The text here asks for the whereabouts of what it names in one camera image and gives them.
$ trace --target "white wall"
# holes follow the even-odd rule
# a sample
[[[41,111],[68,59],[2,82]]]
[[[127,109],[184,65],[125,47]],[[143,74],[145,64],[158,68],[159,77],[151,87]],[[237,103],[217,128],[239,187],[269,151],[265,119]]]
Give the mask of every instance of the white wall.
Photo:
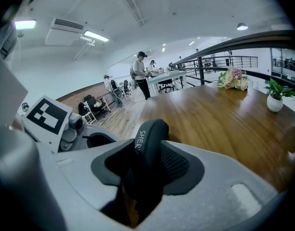
[[[149,65],[151,60],[156,62],[155,66],[168,67],[170,62],[177,62],[179,56],[182,58],[187,57],[195,53],[195,48],[189,48],[181,51],[164,52],[160,55],[153,55],[144,59],[144,66]],[[270,48],[255,48],[255,49],[242,49],[232,51],[233,55],[239,56],[257,56],[258,57],[258,69],[256,71],[270,75],[271,74],[271,54]],[[217,53],[216,56],[224,56],[223,52]],[[107,74],[113,76],[115,79],[119,77],[129,76],[129,68],[131,63],[119,63],[108,69]]]
[[[42,56],[13,62],[11,71],[28,90],[24,102],[33,105],[42,95],[60,98],[78,89],[103,82],[106,70],[99,61],[81,57]]]
[[[232,55],[236,56],[257,56],[258,57],[258,72],[266,75],[271,75],[271,53],[270,48],[254,48],[232,51]]]

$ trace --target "metal railing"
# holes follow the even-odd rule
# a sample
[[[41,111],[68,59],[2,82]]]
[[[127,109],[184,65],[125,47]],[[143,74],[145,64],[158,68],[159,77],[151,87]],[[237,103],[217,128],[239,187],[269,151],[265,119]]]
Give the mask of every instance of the metal railing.
[[[217,58],[231,58],[231,63],[234,67],[242,67],[247,66],[247,74],[250,76],[258,77],[265,80],[270,80],[272,77],[273,79],[277,80],[279,84],[289,86],[295,90],[295,82],[282,79],[276,76],[270,76],[266,74],[262,74],[259,72],[250,71],[250,64],[253,67],[253,58],[252,56],[248,56],[250,60],[244,60],[244,56],[228,56],[228,57],[214,57],[214,60],[210,61],[210,66],[204,66],[206,63],[205,59],[207,59],[207,55],[211,55],[214,53],[225,52],[225,51],[232,51],[232,50],[239,50],[239,49],[250,49],[250,48],[286,48],[295,50],[295,32],[288,30],[288,31],[271,31],[265,33],[257,33],[252,35],[247,35],[240,38],[235,38],[228,40],[226,42],[211,46],[207,49],[199,51],[198,53],[192,54],[176,63],[171,64],[171,68],[177,68],[179,70],[187,70],[186,77],[195,78],[200,80],[201,85],[204,85],[206,81],[204,79],[204,75],[207,73],[211,73],[211,71],[226,71],[227,70],[227,62],[226,67],[219,67],[216,63]],[[258,67],[258,60],[255,60],[256,67]]]
[[[202,65],[204,67],[228,67],[234,66],[237,68],[258,68],[258,57],[256,56],[217,56],[213,58],[202,58]],[[182,64],[179,68],[196,68],[199,67],[198,61],[187,61],[185,64]],[[204,70],[204,74],[214,73],[216,70]],[[199,72],[196,69],[188,70],[188,76],[198,76]]]

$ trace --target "air conditioner vent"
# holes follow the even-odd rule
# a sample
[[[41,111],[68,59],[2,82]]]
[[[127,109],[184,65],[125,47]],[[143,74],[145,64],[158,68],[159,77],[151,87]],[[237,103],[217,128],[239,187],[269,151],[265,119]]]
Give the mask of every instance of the air conditioner vent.
[[[73,22],[70,22],[70,21],[64,21],[64,20],[61,20],[61,19],[56,19],[55,22],[54,22],[54,25],[68,26],[68,27],[75,28],[75,29],[78,29],[78,30],[83,29],[83,25],[79,25],[79,24],[76,24],[76,23],[73,23]]]

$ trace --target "white table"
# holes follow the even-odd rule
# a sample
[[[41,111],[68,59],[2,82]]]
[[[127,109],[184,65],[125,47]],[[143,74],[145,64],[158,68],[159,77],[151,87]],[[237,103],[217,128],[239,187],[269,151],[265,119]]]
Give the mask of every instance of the white table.
[[[148,82],[148,84],[150,84],[152,86],[155,96],[158,96],[159,95],[158,88],[157,88],[158,82],[165,81],[168,79],[173,79],[174,87],[176,88],[175,78],[178,78],[181,76],[183,76],[183,86],[184,86],[183,88],[188,88],[187,82],[186,82],[186,71],[175,70],[175,71],[171,71],[169,73],[163,73],[163,74],[160,74],[156,77],[150,77],[147,82]]]

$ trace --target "backpack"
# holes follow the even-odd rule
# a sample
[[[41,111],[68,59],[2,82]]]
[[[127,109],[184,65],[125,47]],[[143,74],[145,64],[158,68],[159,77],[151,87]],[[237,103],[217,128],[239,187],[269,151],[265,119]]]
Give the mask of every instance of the backpack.
[[[86,113],[88,113],[88,110],[87,108],[85,108],[84,103],[79,103],[78,111],[79,111],[79,115],[81,116],[84,116]]]
[[[133,65],[131,65],[130,66],[130,77],[132,78],[132,79],[136,79],[135,77],[136,77],[137,75],[134,73],[134,70],[133,70]]]
[[[115,84],[115,81],[114,80],[111,80],[111,86],[112,86],[112,89],[115,90],[117,89],[118,87],[116,86]]]

